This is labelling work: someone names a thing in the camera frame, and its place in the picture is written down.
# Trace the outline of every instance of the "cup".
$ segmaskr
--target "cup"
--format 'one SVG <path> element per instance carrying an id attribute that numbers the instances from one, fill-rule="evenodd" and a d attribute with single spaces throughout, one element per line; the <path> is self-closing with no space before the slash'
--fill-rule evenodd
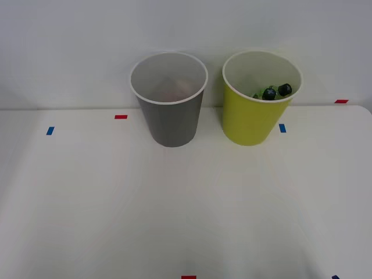
<path id="1" fill-rule="evenodd" d="M 224 78 L 223 131 L 236 144 L 256 145 L 273 129 L 302 84 L 302 74 L 289 60 L 265 51 L 245 51 L 230 57 L 222 69 Z M 284 99 L 255 99 L 263 88 L 290 84 Z"/>
<path id="2" fill-rule="evenodd" d="M 134 66 L 130 87 L 156 142 L 178 147 L 194 138 L 207 81 L 205 65 L 186 53 L 159 53 Z"/>

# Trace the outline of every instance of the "white wall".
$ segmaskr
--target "white wall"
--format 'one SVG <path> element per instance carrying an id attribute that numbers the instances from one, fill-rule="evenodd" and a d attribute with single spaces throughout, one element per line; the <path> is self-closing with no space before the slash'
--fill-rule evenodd
<path id="1" fill-rule="evenodd" d="M 347 98 L 372 109 L 370 0 L 0 0 L 0 108 L 138 106 L 127 76 L 143 56 L 184 51 L 206 63 L 205 106 L 245 48 L 302 69 L 297 104 Z"/>

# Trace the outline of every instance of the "green object in cup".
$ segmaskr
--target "green object in cup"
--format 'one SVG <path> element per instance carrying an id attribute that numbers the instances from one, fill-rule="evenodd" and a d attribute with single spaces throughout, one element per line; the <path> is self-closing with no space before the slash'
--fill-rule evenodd
<path id="1" fill-rule="evenodd" d="M 282 100 L 289 97 L 291 94 L 292 87 L 288 83 L 286 83 L 279 87 L 271 85 L 268 88 L 262 89 L 260 93 L 255 94 L 253 98 L 265 101 L 273 101 Z"/>

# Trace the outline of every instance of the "white table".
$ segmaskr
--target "white table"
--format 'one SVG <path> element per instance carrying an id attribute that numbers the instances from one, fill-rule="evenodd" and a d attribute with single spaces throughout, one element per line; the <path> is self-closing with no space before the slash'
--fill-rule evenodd
<path id="1" fill-rule="evenodd" d="M 372 115 L 291 107 L 244 147 L 220 112 L 180 148 L 138 109 L 0 112 L 0 278 L 370 278 Z"/>

